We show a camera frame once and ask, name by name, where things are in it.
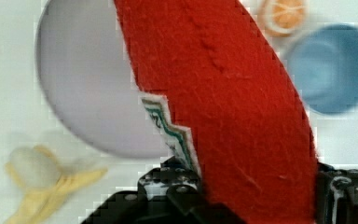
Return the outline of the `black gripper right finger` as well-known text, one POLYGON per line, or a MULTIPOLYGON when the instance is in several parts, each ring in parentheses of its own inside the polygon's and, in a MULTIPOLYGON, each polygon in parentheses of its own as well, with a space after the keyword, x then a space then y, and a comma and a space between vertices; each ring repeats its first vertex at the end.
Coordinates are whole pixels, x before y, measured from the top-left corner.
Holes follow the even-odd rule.
POLYGON ((358 224, 358 169, 318 163, 316 224, 358 224))

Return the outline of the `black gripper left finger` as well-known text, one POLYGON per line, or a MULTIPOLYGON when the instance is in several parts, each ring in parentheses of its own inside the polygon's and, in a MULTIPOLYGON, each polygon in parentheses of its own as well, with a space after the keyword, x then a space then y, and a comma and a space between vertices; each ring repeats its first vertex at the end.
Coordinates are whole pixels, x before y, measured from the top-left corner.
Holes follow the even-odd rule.
POLYGON ((210 203, 201 180, 175 157, 141 176, 136 190, 110 196, 81 224, 246 224, 222 203, 210 203))

